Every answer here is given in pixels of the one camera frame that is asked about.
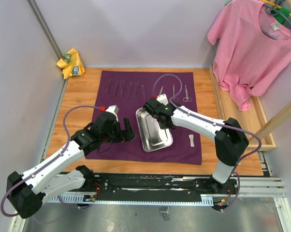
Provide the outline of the steel instrument tray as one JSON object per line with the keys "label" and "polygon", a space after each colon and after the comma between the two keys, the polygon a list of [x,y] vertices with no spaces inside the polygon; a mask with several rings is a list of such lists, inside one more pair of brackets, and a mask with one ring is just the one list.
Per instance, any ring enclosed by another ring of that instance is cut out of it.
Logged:
{"label": "steel instrument tray", "polygon": [[161,129],[157,120],[144,108],[136,111],[136,120],[145,152],[154,152],[172,145],[170,129]]}

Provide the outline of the white gauze pad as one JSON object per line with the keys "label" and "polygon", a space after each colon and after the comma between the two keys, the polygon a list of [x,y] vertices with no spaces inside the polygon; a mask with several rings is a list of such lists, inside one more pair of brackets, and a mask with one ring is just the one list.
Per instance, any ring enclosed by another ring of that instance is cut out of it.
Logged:
{"label": "white gauze pad", "polygon": [[189,142],[190,142],[190,146],[191,147],[195,147],[195,145],[194,145],[194,135],[193,134],[189,135]]}

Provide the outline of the purple surgical wrap cloth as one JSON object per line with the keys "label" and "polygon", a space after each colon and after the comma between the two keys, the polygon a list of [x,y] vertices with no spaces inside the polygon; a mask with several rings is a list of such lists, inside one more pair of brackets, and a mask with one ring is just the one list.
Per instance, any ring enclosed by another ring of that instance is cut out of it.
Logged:
{"label": "purple surgical wrap cloth", "polygon": [[[108,94],[106,94],[107,80],[111,78]],[[114,95],[115,82],[119,80],[116,95]],[[120,81],[125,81],[122,98],[120,97]],[[133,82],[130,97],[128,98],[128,89],[130,81]],[[138,82],[138,90],[135,99],[134,88]],[[145,86],[145,99],[143,98],[142,85]],[[136,111],[143,107],[145,102],[152,95],[159,94],[160,88],[163,86],[163,94],[168,98],[173,95],[173,85],[175,85],[175,93],[178,95],[178,102],[192,111],[197,111],[194,78],[193,73],[189,72],[172,72],[166,75],[163,72],[113,72],[103,71],[98,90],[96,106],[119,107],[118,118],[122,122],[123,118],[128,118],[132,130],[136,134],[134,140],[117,144],[103,144],[101,153],[96,151],[90,153],[87,159],[102,160],[128,160],[142,162],[175,162],[184,164],[201,164],[202,148],[200,135],[182,127],[176,127],[171,131],[173,143],[171,146],[154,151],[145,152],[142,147],[141,137],[136,120]],[[185,85],[187,85],[189,96],[192,102],[183,102],[185,97]],[[189,135],[194,135],[194,145],[190,146]]]}

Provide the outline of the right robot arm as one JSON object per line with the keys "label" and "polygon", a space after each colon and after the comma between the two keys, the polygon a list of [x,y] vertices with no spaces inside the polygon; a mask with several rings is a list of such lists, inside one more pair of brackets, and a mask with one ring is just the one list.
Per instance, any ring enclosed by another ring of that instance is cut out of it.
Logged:
{"label": "right robot arm", "polygon": [[238,121],[203,116],[179,103],[164,104],[153,97],[146,101],[143,108],[163,129],[182,127],[214,142],[218,163],[204,189],[222,193],[249,144]]}

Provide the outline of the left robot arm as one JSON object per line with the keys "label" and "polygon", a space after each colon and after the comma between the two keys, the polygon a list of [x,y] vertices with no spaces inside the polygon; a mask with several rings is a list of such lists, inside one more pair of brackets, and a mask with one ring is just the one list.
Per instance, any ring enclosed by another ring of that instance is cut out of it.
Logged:
{"label": "left robot arm", "polygon": [[99,151],[104,143],[132,141],[136,135],[130,121],[124,118],[123,122],[124,129],[120,127],[116,113],[103,112],[95,122],[76,131],[62,148],[39,165],[22,174],[11,173],[7,178],[4,199],[9,200],[16,215],[29,218],[54,197],[73,189],[89,191],[95,187],[94,174],[85,165],[63,176],[57,175],[91,152]]}

